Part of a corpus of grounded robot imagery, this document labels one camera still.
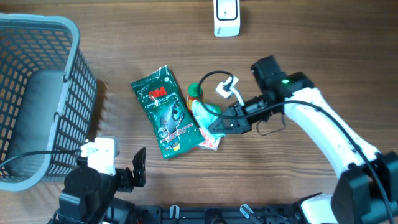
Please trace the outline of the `teal wet wipes pack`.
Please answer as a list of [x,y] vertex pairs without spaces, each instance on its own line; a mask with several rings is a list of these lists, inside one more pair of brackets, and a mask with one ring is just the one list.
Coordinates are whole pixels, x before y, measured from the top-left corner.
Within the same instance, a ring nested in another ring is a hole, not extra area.
[[207,112],[207,110],[201,105],[198,100],[194,100],[191,105],[191,111],[193,113],[193,117],[198,123],[199,127],[204,131],[207,137],[212,139],[218,139],[226,136],[225,134],[211,134],[209,132],[209,126],[213,124],[218,117]]

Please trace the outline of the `red small packet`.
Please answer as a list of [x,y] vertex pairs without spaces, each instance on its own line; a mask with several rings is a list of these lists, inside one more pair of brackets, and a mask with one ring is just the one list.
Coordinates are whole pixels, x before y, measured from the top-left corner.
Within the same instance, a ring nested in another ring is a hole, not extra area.
[[198,145],[200,149],[214,150],[216,151],[220,145],[221,138],[211,138],[209,137],[202,128],[199,128],[201,135],[204,137],[204,141]]

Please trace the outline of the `yellow bottle green cap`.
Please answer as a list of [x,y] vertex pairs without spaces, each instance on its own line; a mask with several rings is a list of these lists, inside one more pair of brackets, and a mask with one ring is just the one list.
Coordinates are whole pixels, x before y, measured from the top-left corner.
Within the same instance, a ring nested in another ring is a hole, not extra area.
[[189,85],[187,90],[187,108],[191,110],[192,103],[195,100],[203,98],[203,90],[199,87],[197,83],[192,83]]

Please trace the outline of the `green glove package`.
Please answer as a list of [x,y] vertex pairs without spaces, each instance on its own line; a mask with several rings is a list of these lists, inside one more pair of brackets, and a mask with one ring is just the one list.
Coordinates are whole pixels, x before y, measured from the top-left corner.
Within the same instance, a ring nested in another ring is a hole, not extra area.
[[205,141],[168,66],[131,83],[153,125],[162,157],[170,159]]

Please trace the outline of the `clear jar green lid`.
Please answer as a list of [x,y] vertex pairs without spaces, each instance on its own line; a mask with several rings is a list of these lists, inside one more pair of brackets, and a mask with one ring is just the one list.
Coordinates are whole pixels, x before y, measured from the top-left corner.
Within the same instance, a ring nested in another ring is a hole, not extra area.
[[211,106],[215,109],[217,114],[222,114],[222,109],[218,105],[212,104]]

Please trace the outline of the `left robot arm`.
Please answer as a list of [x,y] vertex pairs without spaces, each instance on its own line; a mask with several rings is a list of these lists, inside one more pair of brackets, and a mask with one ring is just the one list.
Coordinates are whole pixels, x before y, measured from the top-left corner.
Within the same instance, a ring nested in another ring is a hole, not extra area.
[[134,156],[133,170],[116,169],[115,175],[102,174],[78,158],[78,167],[64,180],[59,208],[49,223],[135,223],[131,202],[116,198],[116,192],[131,193],[146,183],[146,148]]

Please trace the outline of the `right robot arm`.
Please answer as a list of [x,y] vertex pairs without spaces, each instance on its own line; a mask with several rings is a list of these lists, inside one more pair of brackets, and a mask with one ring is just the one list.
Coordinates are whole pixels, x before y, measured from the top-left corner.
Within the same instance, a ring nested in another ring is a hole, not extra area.
[[318,193],[291,205],[291,211],[265,213],[263,222],[381,223],[397,217],[397,154],[381,153],[356,134],[302,72],[283,72],[276,59],[264,57],[251,66],[261,91],[238,98],[218,115],[213,134],[243,134],[254,123],[280,113],[295,122],[331,164],[338,183],[331,195]]

